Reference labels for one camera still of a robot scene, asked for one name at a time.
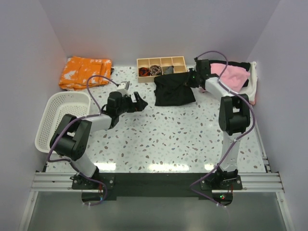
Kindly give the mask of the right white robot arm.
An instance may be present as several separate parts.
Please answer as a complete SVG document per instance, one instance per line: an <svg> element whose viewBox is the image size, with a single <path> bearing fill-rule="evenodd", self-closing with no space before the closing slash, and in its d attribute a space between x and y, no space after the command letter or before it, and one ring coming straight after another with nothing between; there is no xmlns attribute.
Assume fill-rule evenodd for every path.
<svg viewBox="0 0 308 231"><path fill-rule="evenodd" d="M201 87L220 101L218 124L223 131L222 156L214 173L209 179L220 189L226 189L231 180L238 175L238 153L240 141L250 126L249 99L246 94L238 94L225 86L222 74L211 74L207 59L195 60L195 68L190 68L186 85Z"/></svg>

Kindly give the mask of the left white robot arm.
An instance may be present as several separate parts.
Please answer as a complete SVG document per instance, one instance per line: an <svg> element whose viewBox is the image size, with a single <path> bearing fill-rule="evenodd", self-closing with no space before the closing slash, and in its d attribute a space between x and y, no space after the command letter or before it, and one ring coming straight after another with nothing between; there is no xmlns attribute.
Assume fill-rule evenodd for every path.
<svg viewBox="0 0 308 231"><path fill-rule="evenodd" d="M107 104L95 115L76 117L71 114L63 116L50 141L48 162L66 161L83 177L83 184L89 189L100 183L98 168L87 156L86 148L90 134L99 130L112 129L124 113L143 111L148 103L138 92L134 92L135 101L130 95L118 91L109 94Z"/></svg>

